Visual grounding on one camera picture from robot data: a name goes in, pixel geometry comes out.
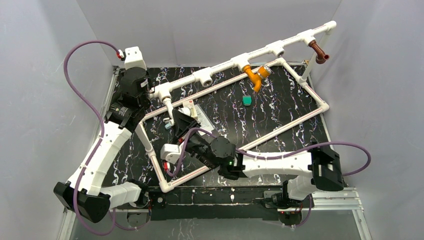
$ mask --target gray wall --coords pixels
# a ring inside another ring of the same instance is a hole
[[[347,181],[359,190],[374,239],[424,237],[424,2],[344,0],[327,49],[333,58],[313,71],[332,140],[367,147],[368,169]],[[335,148],[343,170],[364,154]]]
[[[331,20],[341,0],[77,0],[99,39],[139,46],[148,67],[211,66]],[[312,56],[304,43],[288,61]],[[114,65],[113,52],[107,56]],[[252,59],[252,63],[274,60]]]
[[[58,235],[63,206],[53,194],[86,155],[96,117],[68,87],[63,60],[95,39],[76,1],[0,3],[0,239]],[[112,66],[100,46],[71,58],[70,76],[96,107]]]

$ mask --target orange pipe fitting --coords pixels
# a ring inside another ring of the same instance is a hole
[[[243,72],[247,74],[250,81],[254,84],[253,90],[257,93],[261,90],[262,79],[265,79],[272,73],[271,69],[265,65],[261,66],[257,73],[253,73],[251,66],[246,65],[243,67]]]

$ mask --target white bracket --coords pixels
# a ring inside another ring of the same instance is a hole
[[[68,179],[70,186],[75,188],[75,184],[77,183],[77,179],[82,168],[86,167],[84,176],[79,184],[78,191],[85,189],[87,190],[87,195],[99,195],[106,173],[111,167],[112,162],[115,160],[119,150],[122,148],[124,143],[130,139],[131,135],[132,133],[128,129],[119,129],[119,125],[114,122],[110,121],[106,123],[104,125],[104,137],[100,146],[93,155],[88,166],[85,166],[87,158],[100,139],[98,136],[79,168]]]
[[[131,182],[124,182],[123,184],[109,187],[102,187],[100,192],[110,196],[109,209],[116,208],[118,206],[136,202],[141,193],[142,189]]]
[[[160,149],[160,158],[171,164],[176,164],[180,158],[182,148],[182,144],[164,144]]]
[[[300,152],[299,154],[285,157],[289,152],[254,152],[247,151],[248,154],[258,157],[281,156],[281,159],[258,159],[257,157],[243,156],[244,175],[253,177],[262,174],[290,174],[312,178],[312,171],[308,170],[308,165],[312,164],[310,152]]]
[[[140,51],[138,46],[125,48],[125,55],[126,58],[124,61],[124,66],[126,70],[134,67],[139,67],[147,70],[142,52]]]

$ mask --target brown pipe elbow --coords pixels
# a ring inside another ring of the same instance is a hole
[[[315,52],[316,52],[316,58],[315,58],[315,62],[317,64],[323,64],[325,63],[328,59],[330,59],[330,55],[326,54],[320,46],[318,46],[317,42],[315,40],[312,40],[309,43],[309,47],[311,47]]]

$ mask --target green object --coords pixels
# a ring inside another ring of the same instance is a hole
[[[244,106],[250,106],[252,104],[252,97],[251,96],[243,96],[243,105]]]

